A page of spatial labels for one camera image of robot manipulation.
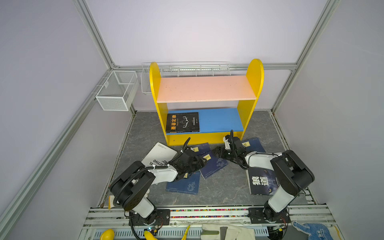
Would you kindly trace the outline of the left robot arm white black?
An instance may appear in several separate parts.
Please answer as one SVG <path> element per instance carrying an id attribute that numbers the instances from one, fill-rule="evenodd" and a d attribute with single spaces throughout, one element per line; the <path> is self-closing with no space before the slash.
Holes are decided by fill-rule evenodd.
<path id="1" fill-rule="evenodd" d="M 157 143 L 142 161 L 133 162 L 110 185 L 108 207 L 121 207 L 151 223 L 158 210 L 148 199 L 150 187 L 190 178 L 206 166 L 208 160 L 189 147 L 186 140 L 179 152 Z"/>

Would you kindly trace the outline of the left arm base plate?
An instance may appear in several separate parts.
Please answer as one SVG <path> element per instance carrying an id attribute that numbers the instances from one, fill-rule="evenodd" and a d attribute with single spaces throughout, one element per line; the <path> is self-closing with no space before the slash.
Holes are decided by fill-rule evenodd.
<path id="1" fill-rule="evenodd" d="M 133 226 L 168 226 L 171 219 L 170 209 L 155 209 L 148 217 L 143 218 L 137 213 L 130 212 L 129 217 Z"/>

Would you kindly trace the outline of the black book yellow title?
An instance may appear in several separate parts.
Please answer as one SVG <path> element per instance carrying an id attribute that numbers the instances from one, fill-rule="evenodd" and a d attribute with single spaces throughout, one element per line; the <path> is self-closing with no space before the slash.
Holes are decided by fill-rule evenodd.
<path id="1" fill-rule="evenodd" d="M 166 133 L 195 133 L 200 131 L 198 112 L 173 113 L 167 115 Z"/>

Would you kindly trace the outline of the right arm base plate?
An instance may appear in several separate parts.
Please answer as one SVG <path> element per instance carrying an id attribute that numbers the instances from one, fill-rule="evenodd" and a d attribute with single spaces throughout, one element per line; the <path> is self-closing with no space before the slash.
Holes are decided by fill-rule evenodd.
<path id="1" fill-rule="evenodd" d="M 249 208 L 248 217 L 252 224 L 289 224 L 291 223 L 291 218 L 288 210 L 289 209 L 284 209 L 276 213 L 270 208 Z"/>

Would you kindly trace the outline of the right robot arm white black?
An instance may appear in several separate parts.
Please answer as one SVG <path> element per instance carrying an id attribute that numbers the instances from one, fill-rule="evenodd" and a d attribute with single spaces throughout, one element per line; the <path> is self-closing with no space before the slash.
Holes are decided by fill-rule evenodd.
<path id="1" fill-rule="evenodd" d="M 292 150 L 253 151 L 252 146 L 245 146 L 233 134 L 225 136 L 223 141 L 225 146 L 218 149 L 218 156 L 246 170 L 251 194 L 270 196 L 262 208 L 250 209 L 251 220 L 290 222 L 288 205 L 314 182 L 313 172 Z"/>

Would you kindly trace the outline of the blue book wide yellow label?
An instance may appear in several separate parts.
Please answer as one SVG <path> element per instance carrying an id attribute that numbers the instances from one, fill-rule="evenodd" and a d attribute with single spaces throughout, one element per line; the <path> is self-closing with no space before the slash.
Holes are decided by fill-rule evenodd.
<path id="1" fill-rule="evenodd" d="M 202 157 L 207 161 L 206 165 L 200 169 L 205 180 L 229 164 L 227 160 L 217 157 L 213 151 L 203 154 Z"/>

